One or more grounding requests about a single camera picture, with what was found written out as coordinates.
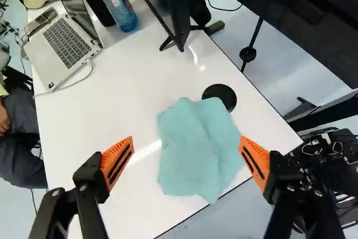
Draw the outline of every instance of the white table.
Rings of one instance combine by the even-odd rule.
[[[104,49],[89,79],[36,98],[36,108],[50,189],[73,188],[73,172],[93,152],[133,136],[135,154],[100,210],[110,238],[137,239],[156,237],[207,205],[199,196],[164,195],[157,183],[161,141],[156,115],[179,97],[196,101],[208,86],[226,84],[237,94],[231,115],[243,135],[281,153],[302,140],[203,31],[190,34],[184,53],[176,47],[160,52],[166,32],[143,0],[131,2],[140,11],[141,30]],[[29,20],[40,12],[29,11]],[[35,70],[32,75],[35,92],[43,92]],[[244,166],[225,193],[250,176]],[[80,232],[76,219],[70,238],[81,238]]]

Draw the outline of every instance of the person's hand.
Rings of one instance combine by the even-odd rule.
[[[5,107],[0,105],[0,136],[4,136],[8,129],[10,129],[10,118]]]

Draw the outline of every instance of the laptop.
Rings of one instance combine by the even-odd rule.
[[[47,91],[54,91],[101,51],[83,0],[61,1],[66,13],[38,31],[24,46]]]

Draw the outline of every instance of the monitor stand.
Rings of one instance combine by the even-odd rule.
[[[223,29],[225,27],[225,23],[223,21],[217,21],[215,23],[213,23],[212,25],[209,25],[208,27],[204,26],[201,27],[199,25],[192,25],[191,26],[191,31],[194,30],[203,30],[208,36],[211,36],[212,34],[220,31],[221,29]],[[173,41],[172,37],[169,36],[164,42],[163,44],[159,47],[160,51],[163,51],[165,49],[168,48],[168,45]],[[178,47],[179,50],[181,52],[184,51],[184,44],[182,44],[180,47]]]

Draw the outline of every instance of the water bottle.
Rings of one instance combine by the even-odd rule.
[[[103,1],[123,32],[133,31],[137,27],[138,18],[128,0]]]

